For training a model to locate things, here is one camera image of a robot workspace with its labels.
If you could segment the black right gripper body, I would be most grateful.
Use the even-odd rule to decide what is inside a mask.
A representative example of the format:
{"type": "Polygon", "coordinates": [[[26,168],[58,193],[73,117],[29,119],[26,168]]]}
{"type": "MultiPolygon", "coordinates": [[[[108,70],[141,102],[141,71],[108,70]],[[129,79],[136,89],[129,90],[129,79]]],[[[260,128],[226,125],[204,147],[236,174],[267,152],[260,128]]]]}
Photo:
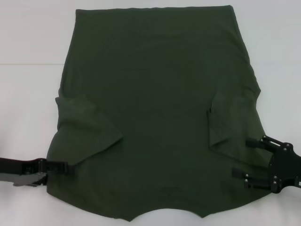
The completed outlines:
{"type": "Polygon", "coordinates": [[[269,184],[272,193],[278,194],[288,186],[301,187],[301,157],[290,143],[282,143],[269,162],[269,184]]]}

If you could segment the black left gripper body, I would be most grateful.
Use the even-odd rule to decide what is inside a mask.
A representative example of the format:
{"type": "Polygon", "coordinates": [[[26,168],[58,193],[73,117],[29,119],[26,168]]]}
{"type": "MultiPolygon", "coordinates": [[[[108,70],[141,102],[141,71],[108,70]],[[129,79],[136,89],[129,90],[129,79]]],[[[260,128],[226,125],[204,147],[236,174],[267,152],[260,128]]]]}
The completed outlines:
{"type": "Polygon", "coordinates": [[[46,159],[38,158],[30,161],[0,159],[0,180],[11,182],[13,186],[45,186],[48,174],[46,159]]]}

